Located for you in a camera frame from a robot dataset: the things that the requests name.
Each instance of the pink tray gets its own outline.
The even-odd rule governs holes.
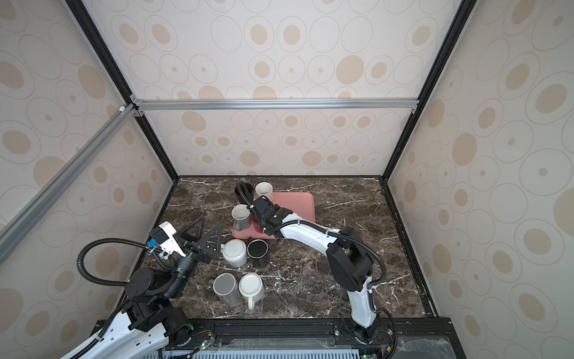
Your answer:
[[[273,203],[292,210],[307,221],[315,222],[315,201],[313,200],[313,195],[309,192],[273,192]],[[253,227],[253,223],[249,228],[242,231],[237,231],[233,228],[233,238],[245,240],[249,237],[262,240],[274,238],[273,236],[257,232],[255,227]]]

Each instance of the black mug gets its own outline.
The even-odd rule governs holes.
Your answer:
[[[252,240],[247,245],[247,255],[251,257],[255,268],[263,268],[269,263],[269,247],[264,240]]]
[[[247,187],[247,190],[249,191],[250,199],[253,200],[253,186],[249,183],[246,183],[245,186]],[[235,196],[237,196],[237,200],[239,201],[240,204],[247,204],[247,202],[245,202],[243,200],[243,197],[241,197],[241,195],[239,194],[239,191],[237,190],[237,186],[235,186]]]

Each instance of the mug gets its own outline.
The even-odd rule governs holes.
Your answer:
[[[251,200],[253,200],[253,186],[250,183],[246,183],[245,186],[247,187],[247,190],[249,191],[249,198]],[[235,186],[235,196],[237,197],[237,200],[239,201],[239,203],[247,204],[243,200],[243,197],[241,197],[241,195],[239,194],[239,191],[237,190],[237,186]]]
[[[238,204],[231,210],[231,216],[235,220],[235,230],[244,230],[251,226],[251,212],[246,204]]]
[[[239,268],[247,263],[247,246],[242,240],[231,240],[221,245],[223,259],[232,267]]]
[[[266,196],[268,200],[273,202],[273,185],[269,182],[259,182],[255,186],[255,194],[257,197]]]
[[[234,306],[241,300],[237,281],[230,273],[223,273],[217,276],[213,282],[213,288],[219,299],[229,306]]]
[[[239,292],[245,298],[249,310],[255,309],[255,303],[263,298],[263,281],[255,273],[247,273],[239,281]]]
[[[269,263],[269,246],[264,240],[252,240],[247,245],[247,254],[253,259],[255,268],[263,268]]]

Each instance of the metal rail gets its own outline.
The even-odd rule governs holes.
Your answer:
[[[384,109],[417,107],[417,98],[135,100],[140,110]]]
[[[117,112],[98,133],[89,140],[76,156],[38,193],[18,215],[10,221],[0,234],[0,263],[2,263],[16,246],[34,228],[44,214],[62,196],[68,187],[85,170],[113,135],[122,127],[128,118],[133,118],[134,105],[124,105],[122,112]]]

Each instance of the black cable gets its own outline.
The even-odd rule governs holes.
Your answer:
[[[393,335],[391,335],[391,345],[392,345],[391,351],[389,352],[388,356],[383,355],[383,359],[389,359],[390,357],[393,356],[395,350],[397,350],[397,334],[398,333],[397,333],[397,329],[395,327],[394,319],[393,319],[393,316],[391,315],[391,313],[389,313],[389,311],[383,307],[381,307],[381,310],[383,312],[385,312],[385,314],[389,317],[389,322],[391,322],[391,327],[393,327]]]
[[[82,355],[86,354],[90,349],[92,349],[97,343],[99,343],[100,341],[102,341],[102,338],[104,337],[104,334],[107,332],[107,330],[110,328],[111,326],[111,322],[114,320],[115,316],[118,315],[118,313],[120,311],[122,311],[123,307],[126,305],[127,300],[124,300],[120,305],[118,305],[116,307],[116,309],[114,309],[114,311],[110,314],[110,316],[108,317],[108,319],[106,320],[106,322],[104,323],[104,325],[102,326],[102,328],[99,330],[98,332],[98,337],[94,340],[92,340],[88,345],[86,345],[82,350],[80,350],[79,352],[77,352],[76,354],[74,354],[73,357],[71,357],[70,359],[78,359],[80,358]]]
[[[92,249],[93,247],[99,246],[100,244],[106,244],[106,243],[128,244],[128,245],[142,248],[142,249],[149,249],[149,247],[147,245],[139,243],[139,242],[124,240],[123,238],[103,238],[101,240],[97,240],[97,241],[89,243],[80,251],[80,254],[78,254],[77,260],[76,260],[77,271],[86,280],[88,280],[92,283],[100,284],[100,285],[107,285],[109,287],[123,287],[127,284],[126,281],[101,279],[101,278],[98,278],[96,276],[93,276],[86,269],[86,264],[84,263],[84,259],[86,257],[86,254],[88,253],[88,251],[90,249]],[[161,261],[159,254],[157,254],[156,252],[152,252],[152,254],[153,254],[153,257],[156,259],[158,265],[161,267],[161,269],[163,269],[167,272],[170,272],[171,270],[173,270],[175,268],[176,260],[173,258],[173,256],[171,254],[168,256],[169,261],[172,263],[171,268],[166,266]]]
[[[374,250],[372,250],[369,246],[367,246],[365,243],[363,243],[363,242],[361,242],[361,241],[358,241],[358,240],[356,240],[356,239],[354,239],[354,238],[351,238],[351,237],[349,237],[349,236],[346,236],[346,235],[344,235],[344,234],[341,234],[341,233],[339,233],[339,232],[331,232],[331,231],[328,231],[327,229],[325,229],[325,228],[319,226],[319,225],[316,224],[316,223],[309,222],[309,221],[303,221],[303,220],[300,220],[300,221],[288,221],[288,222],[285,222],[285,223],[280,224],[279,226],[277,226],[277,227],[275,227],[275,228],[273,228],[273,229],[266,230],[266,231],[264,231],[264,232],[265,232],[265,234],[267,234],[267,235],[272,235],[274,232],[277,232],[279,229],[281,229],[281,228],[283,228],[283,227],[287,227],[287,226],[290,226],[290,225],[296,225],[296,224],[302,224],[302,225],[309,226],[309,227],[311,227],[311,228],[313,228],[313,229],[318,230],[319,232],[325,233],[327,236],[335,237],[335,238],[340,238],[340,239],[342,239],[342,240],[349,241],[349,242],[351,242],[351,243],[353,243],[353,244],[355,244],[355,245],[358,245],[358,246],[361,246],[361,247],[365,248],[365,250],[367,250],[367,252],[369,252],[369,254],[377,261],[377,263],[379,264],[379,267],[381,267],[381,275],[380,275],[380,277],[379,277],[378,279],[376,279],[376,280],[371,281],[370,283],[368,283],[368,284],[367,284],[367,289],[371,289],[372,286],[377,285],[377,284],[380,284],[380,283],[383,283],[383,282],[386,280],[386,278],[387,278],[387,268],[386,268],[386,266],[385,266],[385,263],[384,263],[384,262],[382,261],[382,259],[379,257],[379,255],[378,255]]]
[[[120,244],[128,244],[134,247],[139,247],[142,249],[146,249],[148,246],[145,244],[141,244],[139,242],[135,242],[135,241],[130,241],[130,240],[124,240],[122,238],[104,238],[101,240],[97,240],[94,242],[89,243],[88,245],[86,245],[81,251],[80,254],[78,254],[77,260],[76,260],[76,266],[77,266],[77,271],[80,273],[80,275],[82,277],[84,277],[86,280],[92,282],[92,283],[96,283],[96,284],[100,284],[100,285],[107,285],[109,287],[123,287],[127,284],[126,281],[117,281],[117,280],[106,280],[106,279],[101,279],[98,277],[95,277],[93,275],[91,275],[88,270],[86,269],[86,265],[84,263],[84,259],[86,257],[86,254],[88,253],[88,251],[90,249],[92,249],[93,247],[99,246],[100,244],[106,244],[106,243],[120,243]]]
[[[253,200],[251,200],[249,196],[249,190],[247,189],[245,183],[241,180],[237,181],[237,191],[245,203],[247,203],[248,207],[253,204]]]
[[[163,269],[164,271],[167,272],[171,272],[175,266],[176,266],[176,260],[173,258],[173,256],[170,254],[168,256],[169,261],[172,263],[171,267],[168,267],[167,265],[164,264],[164,262],[162,261],[162,259],[160,258],[160,255],[157,254],[157,252],[154,250],[152,251],[152,255],[153,257],[156,259],[157,264],[160,266],[161,269]]]
[[[189,354],[182,354],[182,355],[178,355],[177,357],[171,357],[169,359],[190,359],[195,353],[199,352],[199,350],[200,349],[197,348]]]

